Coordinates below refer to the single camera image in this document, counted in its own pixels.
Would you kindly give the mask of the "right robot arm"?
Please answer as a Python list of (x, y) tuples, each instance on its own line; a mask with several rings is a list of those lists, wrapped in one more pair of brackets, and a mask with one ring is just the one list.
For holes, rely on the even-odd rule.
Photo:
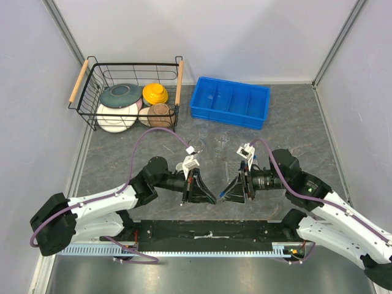
[(281, 235), (321, 245), (356, 264), (378, 286), (391, 290), (391, 233), (364, 217), (318, 177), (302, 171), (287, 149), (270, 152), (269, 169), (252, 162), (255, 149), (239, 148), (238, 175), (220, 194), (222, 201), (246, 203), (258, 190), (285, 190), (296, 206), (286, 215)]

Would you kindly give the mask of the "clear acrylic tube rack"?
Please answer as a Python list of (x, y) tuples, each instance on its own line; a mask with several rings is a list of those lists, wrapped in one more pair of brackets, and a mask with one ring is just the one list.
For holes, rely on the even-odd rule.
[(237, 161), (224, 162), (225, 177), (228, 183), (232, 182), (238, 176), (239, 168), (240, 168), (240, 162)]

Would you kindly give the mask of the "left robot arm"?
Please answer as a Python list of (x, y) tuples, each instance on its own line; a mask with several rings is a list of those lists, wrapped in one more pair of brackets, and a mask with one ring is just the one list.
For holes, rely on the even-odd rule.
[(68, 245), (94, 238), (118, 237), (130, 240), (134, 225), (127, 212), (157, 198), (157, 188), (180, 192), (183, 202), (216, 204), (217, 199), (202, 181), (196, 160), (171, 172), (167, 160), (152, 157), (128, 183), (79, 198), (52, 195), (30, 220), (30, 245), (44, 257), (55, 255)]

